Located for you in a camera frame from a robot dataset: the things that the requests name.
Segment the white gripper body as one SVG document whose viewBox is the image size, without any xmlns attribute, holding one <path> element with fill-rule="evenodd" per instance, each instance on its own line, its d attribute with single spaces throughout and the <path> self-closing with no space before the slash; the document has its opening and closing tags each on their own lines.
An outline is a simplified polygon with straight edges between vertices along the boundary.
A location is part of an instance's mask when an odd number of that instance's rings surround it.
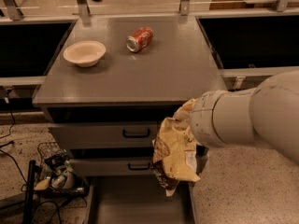
<svg viewBox="0 0 299 224">
<path fill-rule="evenodd" d="M 224 142 L 215 130 L 213 115 L 216 103 L 226 93 L 227 91 L 208 91 L 195 101 L 189 124 L 198 145 L 224 147 Z"/>
</svg>

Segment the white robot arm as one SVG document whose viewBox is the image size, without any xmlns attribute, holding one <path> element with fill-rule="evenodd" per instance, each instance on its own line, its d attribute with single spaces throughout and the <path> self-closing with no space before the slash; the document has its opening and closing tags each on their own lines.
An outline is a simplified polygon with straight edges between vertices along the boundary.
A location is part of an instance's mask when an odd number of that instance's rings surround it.
<svg viewBox="0 0 299 224">
<path fill-rule="evenodd" d="M 299 164 L 299 71 L 253 89 L 208 91 L 175 118 L 187 121 L 199 145 L 269 148 Z"/>
</svg>

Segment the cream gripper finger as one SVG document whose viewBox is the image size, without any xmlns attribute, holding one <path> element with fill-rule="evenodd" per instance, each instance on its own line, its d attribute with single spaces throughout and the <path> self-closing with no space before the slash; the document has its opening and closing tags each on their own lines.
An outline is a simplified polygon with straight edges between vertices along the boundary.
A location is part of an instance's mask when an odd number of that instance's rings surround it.
<svg viewBox="0 0 299 224">
<path fill-rule="evenodd" d="M 184 103 L 174 114 L 173 118 L 177 121 L 183 121 L 190 117 L 196 99 L 191 99 Z"/>
</svg>

